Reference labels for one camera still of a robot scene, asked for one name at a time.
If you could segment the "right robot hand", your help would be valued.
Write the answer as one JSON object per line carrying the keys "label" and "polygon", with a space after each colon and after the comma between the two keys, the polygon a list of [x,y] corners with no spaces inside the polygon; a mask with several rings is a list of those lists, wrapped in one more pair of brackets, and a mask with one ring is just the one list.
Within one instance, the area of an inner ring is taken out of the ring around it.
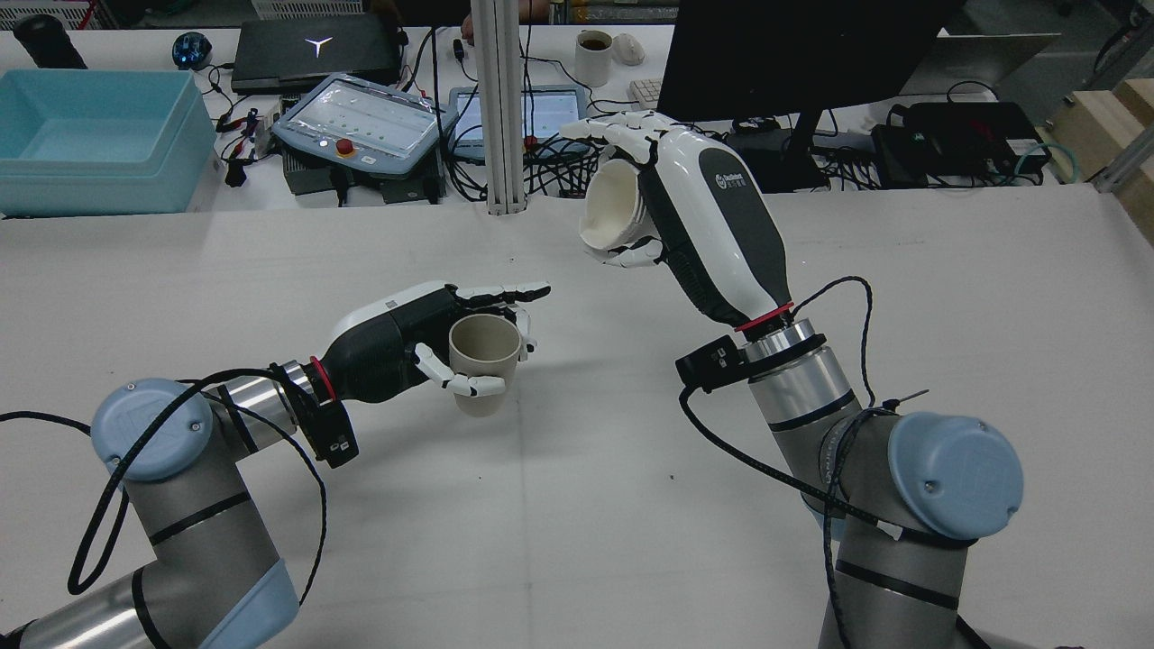
{"label": "right robot hand", "polygon": [[666,264],[709,320],[755,338],[786,321],[784,239],[729,146],[655,111],[564,124],[606,147],[586,192],[580,238],[606,264]]}

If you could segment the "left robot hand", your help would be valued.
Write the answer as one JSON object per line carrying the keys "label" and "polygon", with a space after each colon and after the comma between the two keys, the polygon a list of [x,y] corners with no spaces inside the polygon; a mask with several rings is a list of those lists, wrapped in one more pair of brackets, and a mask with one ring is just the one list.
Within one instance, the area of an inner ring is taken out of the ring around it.
{"label": "left robot hand", "polygon": [[458,321],[493,314],[522,341],[516,361],[535,349],[529,335],[530,316],[523,304],[550,292],[547,282],[485,288],[458,288],[443,279],[424,282],[360,307],[335,324],[334,340],[322,358],[304,370],[320,403],[360,401],[380,403],[432,381],[463,398],[501,395],[507,379],[470,378],[449,370],[449,335]]}

